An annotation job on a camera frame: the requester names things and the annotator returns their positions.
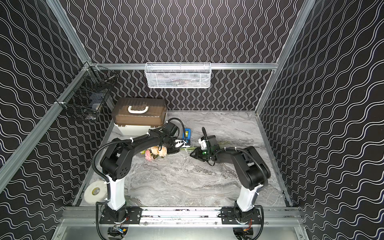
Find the blue tape dispenser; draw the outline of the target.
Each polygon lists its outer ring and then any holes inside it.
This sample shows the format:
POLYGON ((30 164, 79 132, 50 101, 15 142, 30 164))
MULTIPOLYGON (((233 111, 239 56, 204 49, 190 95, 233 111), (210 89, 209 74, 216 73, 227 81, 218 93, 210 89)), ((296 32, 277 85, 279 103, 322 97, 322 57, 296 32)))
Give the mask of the blue tape dispenser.
POLYGON ((184 134, 184 147, 188 148, 191 146, 191 129, 185 128, 184 134))

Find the pink flower bouquet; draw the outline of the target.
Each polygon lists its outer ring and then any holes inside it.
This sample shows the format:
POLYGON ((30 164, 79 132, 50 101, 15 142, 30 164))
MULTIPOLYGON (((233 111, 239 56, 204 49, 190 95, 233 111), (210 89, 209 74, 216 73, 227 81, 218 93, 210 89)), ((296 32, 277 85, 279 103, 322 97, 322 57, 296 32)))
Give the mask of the pink flower bouquet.
POLYGON ((173 150, 173 149, 167 149, 166 147, 160 148, 155 146, 155 147, 148 148, 144 151, 141 151, 140 154, 143 155, 147 161, 152 162, 158 158, 165 158, 166 156, 169 156, 169 155, 175 155, 183 152, 191 153, 195 149, 196 147, 183 147, 178 150, 173 150))

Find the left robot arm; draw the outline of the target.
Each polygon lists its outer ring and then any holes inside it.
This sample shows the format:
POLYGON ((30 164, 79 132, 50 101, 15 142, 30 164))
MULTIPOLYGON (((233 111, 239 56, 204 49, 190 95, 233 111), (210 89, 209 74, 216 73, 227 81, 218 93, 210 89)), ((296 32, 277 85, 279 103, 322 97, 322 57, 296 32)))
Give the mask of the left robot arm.
POLYGON ((107 197, 96 206, 104 205, 103 215, 114 223, 123 223, 128 214, 124 195, 125 177, 131 170, 133 157, 151 147, 178 152, 184 145, 186 128, 178 118, 171 118, 160 127, 149 129, 136 138, 115 139, 99 148, 92 158, 94 172, 105 180, 107 197))

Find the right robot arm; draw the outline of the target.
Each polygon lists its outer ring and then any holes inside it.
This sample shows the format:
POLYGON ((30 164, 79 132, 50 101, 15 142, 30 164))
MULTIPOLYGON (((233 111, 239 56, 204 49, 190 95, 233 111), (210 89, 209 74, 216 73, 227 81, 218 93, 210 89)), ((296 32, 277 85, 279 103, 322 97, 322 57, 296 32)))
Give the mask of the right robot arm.
POLYGON ((257 150, 253 146, 243 149, 221 148, 215 136, 202 137, 199 144, 190 157, 208 164, 212 162, 211 166, 216 163, 228 163, 235 167, 242 187, 229 219, 239 223, 258 219, 261 211, 256 210, 255 202, 259 192, 269 184, 271 172, 257 150))

